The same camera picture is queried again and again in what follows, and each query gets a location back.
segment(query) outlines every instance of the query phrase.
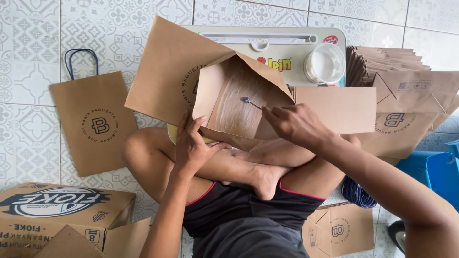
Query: cardboard box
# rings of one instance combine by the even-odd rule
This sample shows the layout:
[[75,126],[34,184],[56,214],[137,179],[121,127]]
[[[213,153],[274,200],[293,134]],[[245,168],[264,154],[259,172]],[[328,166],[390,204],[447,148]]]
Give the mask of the cardboard box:
[[158,16],[125,106],[172,125],[186,109],[207,115],[205,137],[249,151],[277,135],[244,96],[268,107],[304,101],[339,134],[374,131],[375,89],[304,87],[295,102],[278,70]]
[[134,202],[134,193],[77,186],[26,183],[6,190],[0,193],[0,257],[30,258],[66,225],[109,252],[120,231],[135,235],[145,226],[131,224]]
[[311,258],[331,258],[374,248],[373,210],[352,203],[319,207],[304,222],[303,244]]

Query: tiled floor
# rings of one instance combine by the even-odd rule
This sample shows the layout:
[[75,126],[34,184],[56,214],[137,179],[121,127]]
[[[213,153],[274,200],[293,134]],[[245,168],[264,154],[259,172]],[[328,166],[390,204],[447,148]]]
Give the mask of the tiled floor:
[[[69,80],[60,56],[74,47],[94,49],[101,72],[121,70],[129,88],[155,14],[188,25],[335,27],[349,45],[413,48],[435,70],[459,69],[459,0],[0,0],[1,190],[27,181],[119,189],[137,194],[135,220],[155,215],[126,168],[78,177],[49,92]],[[90,60],[75,59],[77,78],[94,74]],[[163,125],[135,117],[139,127]],[[459,112],[418,149],[444,151],[457,138]],[[336,191],[327,203],[343,200]],[[375,250],[346,257],[402,257],[387,235],[395,220],[377,207]],[[180,255],[191,247],[184,232]]]

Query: flattened paper bag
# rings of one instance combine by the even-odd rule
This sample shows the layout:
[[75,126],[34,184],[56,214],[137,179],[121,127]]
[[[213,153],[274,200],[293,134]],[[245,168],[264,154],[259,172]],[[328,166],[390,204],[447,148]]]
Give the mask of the flattened paper bag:
[[[87,51],[98,65],[92,50],[70,51],[69,60]],[[78,175],[125,167],[121,145],[137,125],[132,110],[124,107],[128,93],[121,72],[99,75],[97,69],[96,76],[74,80],[71,62],[67,69],[72,80],[50,88]]]

